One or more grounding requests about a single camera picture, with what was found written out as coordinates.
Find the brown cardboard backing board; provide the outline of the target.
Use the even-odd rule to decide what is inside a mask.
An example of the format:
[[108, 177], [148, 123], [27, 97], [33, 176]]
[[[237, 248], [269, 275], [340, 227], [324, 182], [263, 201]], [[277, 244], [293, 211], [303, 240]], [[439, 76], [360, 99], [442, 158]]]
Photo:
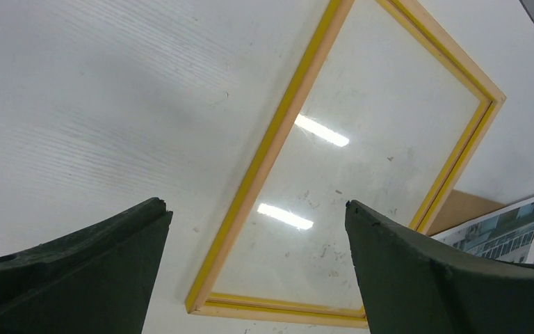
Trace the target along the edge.
[[470, 193], [452, 190], [434, 220], [426, 227], [424, 234], [433, 236], [498, 209], [519, 204], [525, 199], [503, 204]]

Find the clear acrylic glazing sheet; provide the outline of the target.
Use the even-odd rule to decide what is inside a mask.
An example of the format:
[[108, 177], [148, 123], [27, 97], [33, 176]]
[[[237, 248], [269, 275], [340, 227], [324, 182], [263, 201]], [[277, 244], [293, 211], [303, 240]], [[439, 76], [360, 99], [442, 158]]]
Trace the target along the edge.
[[356, 1], [210, 297], [361, 310], [347, 202], [410, 224], [479, 106], [388, 5]]

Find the yellow picture frame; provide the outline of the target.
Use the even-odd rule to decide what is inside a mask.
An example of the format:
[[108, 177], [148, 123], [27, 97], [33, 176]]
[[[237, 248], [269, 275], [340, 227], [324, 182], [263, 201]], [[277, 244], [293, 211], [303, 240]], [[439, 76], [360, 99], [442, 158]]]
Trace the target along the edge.
[[[380, 5], [479, 100], [478, 108], [410, 223], [412, 229], [427, 232], [505, 103], [506, 96], [418, 1], [381, 1]], [[368, 327], [363, 310], [333, 311], [305, 303], [212, 291], [352, 6], [352, 1], [328, 3], [195, 277], [185, 301], [188, 314], [317, 326]]]

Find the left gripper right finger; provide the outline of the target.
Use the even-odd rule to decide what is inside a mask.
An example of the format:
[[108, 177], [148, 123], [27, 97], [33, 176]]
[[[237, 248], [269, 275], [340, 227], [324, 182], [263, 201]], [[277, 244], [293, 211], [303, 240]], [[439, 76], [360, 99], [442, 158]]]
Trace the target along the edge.
[[534, 264], [465, 253], [357, 200], [345, 229], [372, 333], [534, 333]]

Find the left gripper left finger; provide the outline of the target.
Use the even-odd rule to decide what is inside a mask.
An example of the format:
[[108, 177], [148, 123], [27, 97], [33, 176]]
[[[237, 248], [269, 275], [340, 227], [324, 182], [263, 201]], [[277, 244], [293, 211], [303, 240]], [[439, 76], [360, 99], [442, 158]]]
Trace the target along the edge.
[[0, 257], [0, 333], [140, 333], [172, 212], [150, 198]]

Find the sky and building photo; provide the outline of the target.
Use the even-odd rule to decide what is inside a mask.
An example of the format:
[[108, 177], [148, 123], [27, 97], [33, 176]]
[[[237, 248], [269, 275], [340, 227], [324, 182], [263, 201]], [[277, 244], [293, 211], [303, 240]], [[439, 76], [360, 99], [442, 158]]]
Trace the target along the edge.
[[534, 240], [534, 196], [432, 238], [477, 257], [525, 263]]

